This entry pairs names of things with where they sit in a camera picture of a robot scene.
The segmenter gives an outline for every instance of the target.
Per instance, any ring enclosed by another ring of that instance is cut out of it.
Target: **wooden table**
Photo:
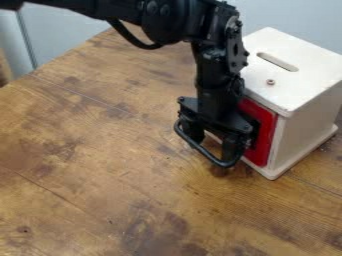
[[[194,68],[108,31],[0,90],[0,255],[342,255],[342,133],[279,181],[213,175],[173,132]]]

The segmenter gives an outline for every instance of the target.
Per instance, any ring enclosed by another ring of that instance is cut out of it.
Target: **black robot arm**
[[[0,8],[17,10],[25,2],[66,8],[109,21],[144,49],[154,50],[180,41],[192,43],[198,66],[198,97],[180,98],[176,131],[213,163],[234,166],[253,132],[238,111],[245,94],[241,70],[248,66],[249,52],[244,47],[236,7],[217,0],[2,0]],[[122,21],[141,26],[153,44],[144,43]],[[206,131],[222,139],[221,158],[202,146]]]

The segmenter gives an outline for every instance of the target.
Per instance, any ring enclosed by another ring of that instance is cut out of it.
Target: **white wall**
[[[26,4],[21,10],[38,65],[45,64],[110,26],[71,11]]]
[[[341,0],[230,0],[229,2],[238,6],[248,34],[261,28],[275,27],[342,54]]]
[[[17,77],[33,71],[33,63],[17,13],[0,11],[0,48],[5,49]]]
[[[229,0],[238,6],[245,34],[272,26],[342,54],[341,0]],[[17,74],[31,70],[14,13],[0,12],[0,44]],[[109,28],[108,23],[57,8],[27,4],[21,12],[38,65]]]

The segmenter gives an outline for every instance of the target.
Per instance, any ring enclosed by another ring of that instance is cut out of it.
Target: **stain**
[[[45,143],[43,147],[49,154],[58,156],[63,161],[69,161],[75,154],[78,144],[78,141],[70,140],[63,145],[57,145],[54,142]]]
[[[206,256],[209,251],[194,243],[185,244],[181,249],[182,256]]]
[[[268,253],[253,247],[248,243],[242,243],[233,247],[233,255],[234,256],[268,256]]]
[[[150,70],[150,72],[154,75],[158,75],[158,76],[165,77],[168,79],[174,79],[176,78],[173,74],[170,74],[169,72],[161,71],[161,70]]]
[[[178,255],[180,238],[174,234],[160,234],[148,239],[137,249],[134,256]]]
[[[281,238],[284,241],[297,244],[296,238],[291,235],[291,231],[284,229],[283,227],[273,227],[272,228],[272,233],[276,235],[279,238]]]
[[[328,236],[327,242],[342,251],[342,234],[333,234]]]
[[[120,252],[117,250],[106,250],[102,253],[100,253],[102,256],[116,256],[120,255]]]
[[[176,150],[173,148],[170,148],[166,145],[160,145],[160,147],[157,148],[157,150],[170,156],[178,156],[178,153],[176,152]]]
[[[118,120],[130,119],[133,117],[132,113],[128,113],[124,110],[116,109],[116,108],[108,109],[104,112],[104,115],[109,118],[118,119]]]
[[[154,229],[146,220],[136,220],[125,231],[124,244],[129,251],[137,252],[146,241],[154,237]]]
[[[153,212],[154,211],[154,206],[148,203],[146,201],[138,201],[133,204],[133,208],[134,208],[134,211],[137,212],[137,210],[145,210],[148,212]]]
[[[181,237],[185,237],[189,234],[188,221],[173,212],[166,213],[165,223],[170,224],[172,230]]]
[[[216,214],[220,214],[220,213],[221,213],[221,211],[220,211],[218,209],[213,209],[212,211],[213,211],[213,213],[216,213]]]
[[[142,115],[142,118],[144,118],[144,119],[149,119],[149,118],[150,118],[150,115],[145,113],[145,114]]]
[[[65,79],[66,84],[78,84],[81,82],[81,79],[75,76],[70,76]]]
[[[126,79],[128,83],[134,85],[134,86],[141,86],[141,87],[146,87],[146,84],[144,84],[141,81],[138,80],[133,80],[133,79]]]
[[[30,228],[29,226],[21,226],[21,227],[18,227],[17,231],[18,231],[19,233],[33,233],[33,230],[31,230],[31,228]]]
[[[126,112],[130,112],[132,114],[138,113],[138,110],[136,109],[136,107],[128,104],[126,102],[121,102],[120,104],[116,105],[116,107],[122,109]]]
[[[35,168],[35,175],[39,178],[49,176],[55,170],[55,166],[50,164],[42,164]]]
[[[209,170],[212,175],[217,178],[224,178],[230,174],[230,169],[222,168],[217,165],[212,165]]]

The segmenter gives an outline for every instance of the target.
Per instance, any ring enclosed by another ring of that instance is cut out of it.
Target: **coin slot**
[[[289,72],[299,72],[300,68],[296,67],[295,65],[289,64],[288,62],[285,62],[284,60],[279,59],[277,57],[275,57],[273,55],[265,53],[265,52],[260,52],[257,54],[257,56],[267,60],[268,62],[273,63],[276,66],[281,67],[283,69],[288,70]]]

